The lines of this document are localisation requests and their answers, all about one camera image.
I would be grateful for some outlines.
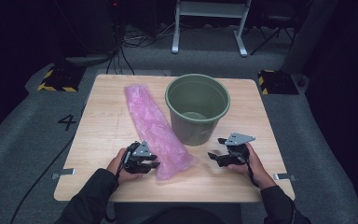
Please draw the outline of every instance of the person's left hand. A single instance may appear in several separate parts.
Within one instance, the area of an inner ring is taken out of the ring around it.
[[[126,152],[126,148],[122,148],[117,156],[115,156],[109,163],[109,165],[107,166],[106,170],[110,171],[112,174],[116,175],[118,166],[120,165],[121,162],[121,158],[124,156],[124,153]],[[134,179],[138,179],[140,177],[142,177],[142,174],[130,174],[128,173],[125,169],[122,169],[119,177],[118,177],[118,184],[122,184],[125,181],[128,180],[134,180]]]

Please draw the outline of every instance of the green bucket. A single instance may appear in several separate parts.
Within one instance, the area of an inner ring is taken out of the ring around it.
[[[206,143],[230,105],[226,87],[200,74],[176,78],[165,91],[165,101],[173,132],[188,146]]]

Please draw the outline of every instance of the printed number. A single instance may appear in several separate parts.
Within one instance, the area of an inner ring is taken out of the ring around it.
[[[63,118],[63,119],[60,119],[59,121],[58,121],[58,123],[64,123],[64,124],[66,124],[66,131],[68,131],[69,130],[69,127],[71,126],[71,124],[73,124],[73,123],[76,123],[76,121],[72,121],[72,119],[74,118],[74,116],[73,115],[68,115],[68,116],[66,116],[65,118]]]

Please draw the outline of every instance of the pink plastic bag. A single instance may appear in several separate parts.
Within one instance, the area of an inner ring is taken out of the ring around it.
[[[145,140],[152,153],[158,156],[157,180],[170,179],[194,165],[197,159],[187,152],[173,133],[146,85],[128,86],[124,92],[141,140]]]

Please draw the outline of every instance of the person's arm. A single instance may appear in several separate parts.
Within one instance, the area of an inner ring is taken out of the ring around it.
[[[101,222],[106,214],[106,206],[110,195],[118,188],[119,184],[142,176],[140,174],[132,175],[123,170],[117,180],[114,174],[117,172],[124,153],[125,148],[122,148],[109,163],[106,170],[98,169],[91,176],[82,190],[62,210],[61,216],[55,223]]]
[[[293,201],[286,196],[283,190],[277,186],[275,181],[266,172],[252,146],[248,143],[246,146],[250,153],[249,163],[254,172],[254,180],[261,189],[261,197],[263,198],[263,204],[268,215],[265,218],[264,223],[310,223],[306,217],[303,217],[301,213],[296,210]],[[247,165],[230,164],[228,169],[249,176]]]

